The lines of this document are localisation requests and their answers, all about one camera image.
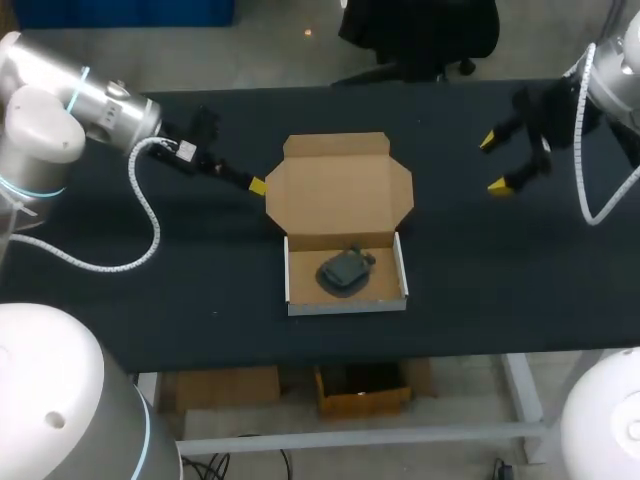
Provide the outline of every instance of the dark gray object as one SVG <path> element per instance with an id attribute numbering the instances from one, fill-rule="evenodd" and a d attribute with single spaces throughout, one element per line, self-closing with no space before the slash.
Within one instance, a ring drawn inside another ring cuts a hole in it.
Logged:
<path id="1" fill-rule="evenodd" d="M 369 282 L 371 266 L 376 259 L 369 253 L 362 253 L 356 245 L 324 262 L 316 274 L 322 288 L 336 297 L 354 295 Z"/>

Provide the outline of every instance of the black tablecloth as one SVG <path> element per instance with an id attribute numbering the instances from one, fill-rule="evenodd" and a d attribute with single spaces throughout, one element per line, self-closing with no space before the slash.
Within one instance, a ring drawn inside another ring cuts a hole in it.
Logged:
<path id="1" fill-rule="evenodd" d="M 163 228 L 138 270 L 100 275 L 12 244 L 0 301 L 75 315 L 129 371 L 369 361 L 640 344 L 640 188 L 600 227 L 583 221 L 572 152 L 521 195 L 486 187 L 527 160 L 521 133 L 478 150 L 510 111 L 511 82 L 157 94 L 187 123 L 201 103 L 221 115 L 216 151 L 264 176 L 294 133 L 384 131 L 413 172 L 415 209 L 400 226 L 406 312 L 288 318 L 282 233 L 264 200 L 144 159 L 138 172 Z M 606 126 L 585 140 L 591 203 L 629 165 Z M 92 144 L 50 221 L 32 232 L 80 258 L 131 261 L 151 240 L 126 161 Z"/>

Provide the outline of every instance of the wire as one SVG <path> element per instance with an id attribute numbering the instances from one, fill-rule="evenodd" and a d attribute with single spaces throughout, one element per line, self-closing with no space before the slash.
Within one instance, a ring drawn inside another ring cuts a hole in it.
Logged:
<path id="1" fill-rule="evenodd" d="M 578 199 L 580 201 L 580 209 L 582 210 L 582 216 L 586 222 L 595 226 L 602 222 L 611 213 L 614 207 L 618 204 L 622 197 L 624 197 L 629 189 L 640 178 L 640 167 L 636 168 L 634 172 L 620 185 L 618 190 L 611 196 L 609 201 L 600 210 L 600 212 L 593 217 L 591 210 L 589 209 L 589 202 L 587 201 L 587 193 L 584 186 L 584 174 L 582 171 L 582 124 L 584 122 L 584 113 L 587 106 L 587 93 L 589 89 L 589 80 L 591 78 L 591 69 L 593 67 L 593 59 L 596 53 L 596 45 L 590 44 L 586 51 L 586 60 L 584 65 L 584 71 L 582 74 L 582 81 L 580 83 L 580 94 L 578 95 L 578 108 L 576 112 L 576 125 L 573 136 L 573 156 L 574 167 L 576 173 L 576 187 L 578 189 Z"/>
<path id="2" fill-rule="evenodd" d="M 500 480 L 499 471 L 500 468 L 504 467 L 504 465 L 504 460 L 502 460 L 501 458 L 496 458 L 496 461 L 493 464 L 493 476 L 491 480 Z"/>
<path id="3" fill-rule="evenodd" d="M 238 438 L 259 436 L 260 435 L 248 434 L 240 435 Z M 291 462 L 289 461 L 287 452 L 280 450 L 280 454 L 284 459 L 284 464 L 287 469 L 287 480 L 293 480 L 293 469 L 291 468 Z M 200 477 L 200 480 L 224 480 L 227 475 L 227 471 L 229 470 L 229 464 L 231 463 L 231 454 L 225 453 L 222 455 L 220 462 L 218 462 L 218 466 L 214 468 L 214 464 L 218 456 L 218 453 L 214 454 L 208 464 L 197 462 L 187 457 L 182 457 L 182 464 L 192 467 Z"/>
<path id="4" fill-rule="evenodd" d="M 140 258 L 138 258 L 134 262 L 127 263 L 124 265 L 117 265 L 117 266 L 94 265 L 91 263 L 83 262 L 82 260 L 78 260 L 77 258 L 72 257 L 68 253 L 63 252 L 59 248 L 56 248 L 53 245 L 43 240 L 40 240 L 38 238 L 28 237 L 26 235 L 20 235 L 20 234 L 13 234 L 11 235 L 10 239 L 16 242 L 27 243 L 29 245 L 33 245 L 34 247 L 42 248 L 43 250 L 46 250 L 47 252 L 51 253 L 52 255 L 55 255 L 61 260 L 64 260 L 65 262 L 70 263 L 74 267 L 82 268 L 83 270 L 89 270 L 91 272 L 97 272 L 97 273 L 126 272 L 127 270 L 133 270 L 134 268 L 137 268 L 140 265 L 147 262 L 153 256 L 153 254 L 156 253 L 156 250 L 158 250 L 158 246 L 160 245 L 160 222 L 158 221 L 158 217 L 156 217 L 156 214 L 151 209 L 149 202 L 147 202 L 147 199 L 145 198 L 144 194 L 142 193 L 142 190 L 140 189 L 140 185 L 138 184 L 138 180 L 136 178 L 136 160 L 138 159 L 138 156 L 140 155 L 142 150 L 144 150 L 146 147 L 150 145 L 162 145 L 164 148 L 171 150 L 171 147 L 177 145 L 177 143 L 167 138 L 149 137 L 138 142 L 136 146 L 133 148 L 133 150 L 131 150 L 131 154 L 129 155 L 129 167 L 128 167 L 129 182 L 131 183 L 131 188 L 133 189 L 133 193 L 135 194 L 136 198 L 140 202 L 140 205 L 142 205 L 142 208 L 144 209 L 144 211 L 147 213 L 147 216 L 149 217 L 149 222 L 151 222 L 151 227 L 153 228 L 153 240 L 151 241 L 151 245 L 149 246 L 149 249 L 145 252 L 145 254 L 142 255 Z"/>

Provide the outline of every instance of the box lid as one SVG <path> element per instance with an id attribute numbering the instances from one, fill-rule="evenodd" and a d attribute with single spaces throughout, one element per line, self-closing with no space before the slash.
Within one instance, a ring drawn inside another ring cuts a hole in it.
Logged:
<path id="1" fill-rule="evenodd" d="M 292 135 L 266 183 L 267 214 L 292 236 L 392 232 L 413 208 L 384 133 Z"/>

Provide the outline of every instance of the cardboard tray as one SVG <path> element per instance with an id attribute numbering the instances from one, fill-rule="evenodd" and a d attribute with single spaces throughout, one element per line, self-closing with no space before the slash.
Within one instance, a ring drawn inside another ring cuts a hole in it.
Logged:
<path id="1" fill-rule="evenodd" d="M 413 208 L 411 172 L 389 156 L 383 133 L 292 135 L 266 179 L 267 214 L 284 239 L 289 315 L 405 310 L 409 289 L 398 223 Z M 376 257 L 349 298 L 326 292 L 318 268 L 358 246 Z"/>

